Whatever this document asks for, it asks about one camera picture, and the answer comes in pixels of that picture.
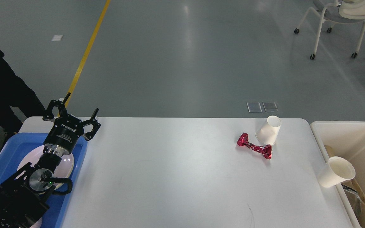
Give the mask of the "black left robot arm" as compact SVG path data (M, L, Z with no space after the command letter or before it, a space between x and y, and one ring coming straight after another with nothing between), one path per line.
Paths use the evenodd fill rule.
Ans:
M42 155L33 165L23 165L0 184L0 228L29 228L49 209L46 203L51 195L65 196L71 193L73 181L59 178L56 168L62 156L70 155L80 137L90 141L100 128L95 109L90 119L82 121L69 114L65 102L51 100L43 116L53 127L45 138Z

